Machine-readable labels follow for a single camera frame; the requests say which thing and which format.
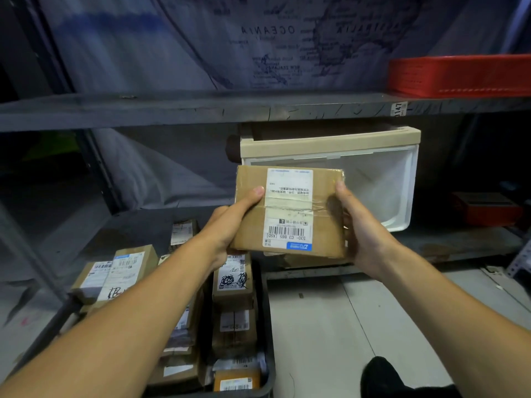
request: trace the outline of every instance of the red plastic crate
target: red plastic crate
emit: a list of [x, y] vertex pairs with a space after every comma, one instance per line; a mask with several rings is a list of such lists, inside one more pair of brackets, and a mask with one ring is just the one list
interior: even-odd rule
[[401, 58], [388, 89], [423, 98], [530, 96], [531, 54]]

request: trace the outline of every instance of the stack of packages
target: stack of packages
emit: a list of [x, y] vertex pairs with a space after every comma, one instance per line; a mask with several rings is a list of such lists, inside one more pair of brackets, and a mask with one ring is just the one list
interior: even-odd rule
[[[174, 223], [171, 232], [169, 253], [171, 254], [199, 231], [196, 220]], [[160, 258], [159, 265], [170, 254]], [[203, 308], [203, 289], [192, 297], [184, 314], [171, 333], [160, 355], [160, 361], [153, 370], [148, 386], [172, 385], [172, 392], [181, 393], [205, 386], [206, 366], [197, 340], [201, 311]]]
[[116, 251], [112, 261], [88, 263], [72, 285], [71, 293], [84, 304], [82, 314], [91, 314], [119, 296], [157, 267], [152, 245]]
[[256, 357], [256, 299], [250, 254], [229, 255], [214, 273], [212, 352], [214, 391], [260, 388], [260, 368], [224, 367], [218, 363]]

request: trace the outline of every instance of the plastic storage bin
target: plastic storage bin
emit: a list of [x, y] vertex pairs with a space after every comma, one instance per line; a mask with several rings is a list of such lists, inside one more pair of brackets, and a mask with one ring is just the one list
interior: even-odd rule
[[395, 59], [388, 89], [423, 98], [529, 96], [530, 66], [531, 54]]
[[[385, 126], [372, 133], [295, 138], [279, 126], [272, 132], [259, 124], [242, 126], [242, 164], [342, 169], [347, 187], [390, 232], [408, 227], [420, 130]], [[333, 120], [329, 126], [337, 130]], [[327, 134], [328, 129], [310, 132]]]
[[[256, 297], [259, 302], [259, 309], [257, 310], [257, 324], [256, 333], [258, 337], [259, 349], [263, 349], [265, 354], [265, 361], [268, 366], [267, 376], [262, 376], [262, 387], [259, 389], [246, 389], [243, 391], [231, 391], [229, 396], [237, 396], [240, 398], [263, 398], [272, 395], [273, 386], [275, 384], [275, 356], [273, 351], [273, 334], [271, 330], [271, 312], [269, 309], [269, 293], [267, 288], [267, 280], [262, 276], [260, 267], [253, 262], [253, 278], [255, 279]], [[69, 299], [59, 309], [57, 314], [44, 330], [39, 334], [36, 340], [26, 350], [23, 357], [17, 363], [11, 374], [15, 374], [18, 370], [28, 363], [31, 359], [41, 353], [53, 339], [59, 334], [59, 331], [69, 319], [71, 314], [79, 313], [82, 304], [78, 299], [70, 295]], [[203, 318], [211, 317], [211, 311], [203, 311]], [[213, 391], [199, 391], [187, 394], [174, 395], [171, 393], [171, 386], [161, 388], [148, 388], [142, 395], [145, 398], [152, 398], [155, 396], [187, 396], [190, 398], [221, 398], [227, 396], [226, 393]]]

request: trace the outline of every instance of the foot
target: foot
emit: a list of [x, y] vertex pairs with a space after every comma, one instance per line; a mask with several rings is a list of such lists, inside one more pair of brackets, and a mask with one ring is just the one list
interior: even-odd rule
[[362, 398], [376, 398], [410, 389], [386, 359], [376, 356], [365, 366], [361, 381]]

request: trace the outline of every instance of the black plastic bin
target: black plastic bin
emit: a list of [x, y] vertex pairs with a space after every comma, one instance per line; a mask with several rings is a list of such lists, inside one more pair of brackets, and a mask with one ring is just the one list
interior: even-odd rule
[[[273, 352], [273, 334], [271, 330], [271, 312], [269, 310], [269, 293], [267, 288], [267, 281], [260, 272], [260, 267], [256, 262], [252, 264], [253, 277], [255, 279], [256, 297], [259, 301], [258, 323], [256, 326], [256, 333], [258, 336], [258, 345], [264, 350], [265, 360], [268, 366], [268, 374], [262, 377], [262, 387], [260, 389], [247, 389], [242, 391], [227, 391], [227, 392], [213, 392], [213, 391], [198, 391], [180, 395], [154, 395], [146, 390], [144, 397], [156, 396], [187, 396], [196, 398], [217, 398], [219, 396], [235, 396], [245, 398], [262, 398], [272, 396], [273, 385], [275, 384], [275, 355]], [[78, 313], [82, 304], [74, 296], [69, 296], [69, 299], [63, 304], [57, 314], [51, 319], [44, 330], [39, 334], [36, 340], [26, 350], [20, 361], [17, 363], [10, 375], [20, 370], [26, 363], [41, 353], [53, 339], [57, 336], [65, 322], [71, 314]]]

